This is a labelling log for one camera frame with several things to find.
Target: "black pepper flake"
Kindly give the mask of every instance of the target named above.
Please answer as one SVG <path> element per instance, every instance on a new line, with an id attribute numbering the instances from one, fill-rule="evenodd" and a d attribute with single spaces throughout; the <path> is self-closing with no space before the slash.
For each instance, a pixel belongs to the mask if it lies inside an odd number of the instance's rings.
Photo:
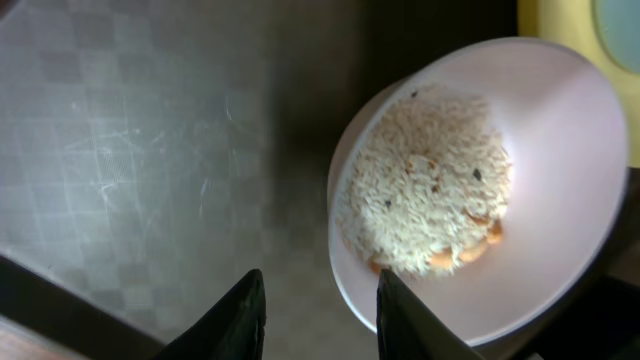
<path id="1" fill-rule="evenodd" d="M 478 181 L 482 181 L 482 174 L 480 173 L 480 170 L 473 169 L 473 177 Z"/>

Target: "checkered surface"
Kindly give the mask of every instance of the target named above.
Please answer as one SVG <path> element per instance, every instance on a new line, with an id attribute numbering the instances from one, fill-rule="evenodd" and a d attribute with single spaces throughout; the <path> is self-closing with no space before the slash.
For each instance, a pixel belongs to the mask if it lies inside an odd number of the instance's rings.
<path id="1" fill-rule="evenodd" d="M 376 358 L 326 245 L 355 3 L 20 1 L 0 20 L 0 251 L 164 341 L 261 268 L 265 359 Z"/>

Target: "cooked rice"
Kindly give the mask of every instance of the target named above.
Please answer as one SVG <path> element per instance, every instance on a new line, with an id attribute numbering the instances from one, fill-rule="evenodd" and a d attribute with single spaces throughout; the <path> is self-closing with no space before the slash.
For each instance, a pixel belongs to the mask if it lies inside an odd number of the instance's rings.
<path id="1" fill-rule="evenodd" d="M 370 131 L 338 202 L 344 241 L 397 273 L 440 271 L 433 254 L 458 255 L 504 215 L 511 161 L 478 96 L 416 89 Z"/>

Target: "bowl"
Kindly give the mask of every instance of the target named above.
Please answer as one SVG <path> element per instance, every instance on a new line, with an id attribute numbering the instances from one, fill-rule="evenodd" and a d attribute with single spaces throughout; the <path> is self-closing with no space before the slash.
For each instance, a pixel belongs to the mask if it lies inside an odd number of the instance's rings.
<path id="1" fill-rule="evenodd" d="M 391 104 L 429 84 L 484 96 L 513 161 L 504 241 L 452 276 L 403 278 L 454 334 L 475 346 L 549 308 L 598 253 L 625 189 L 625 118 L 611 84 L 589 61 L 529 38 L 463 48 L 369 101 L 340 139 L 327 196 L 335 280 L 373 331 L 378 277 L 345 246 L 335 223 L 336 197 L 366 133 Z"/>

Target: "yellow object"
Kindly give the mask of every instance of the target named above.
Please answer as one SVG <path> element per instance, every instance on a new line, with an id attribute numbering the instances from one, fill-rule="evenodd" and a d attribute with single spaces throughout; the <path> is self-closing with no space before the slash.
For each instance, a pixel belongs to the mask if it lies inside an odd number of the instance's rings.
<path id="1" fill-rule="evenodd" d="M 640 167 L 640 74 L 616 63 L 603 47 L 593 0 L 519 0 L 522 36 L 536 36 L 581 53 L 611 81 L 624 107 L 629 131 L 629 166 Z"/>

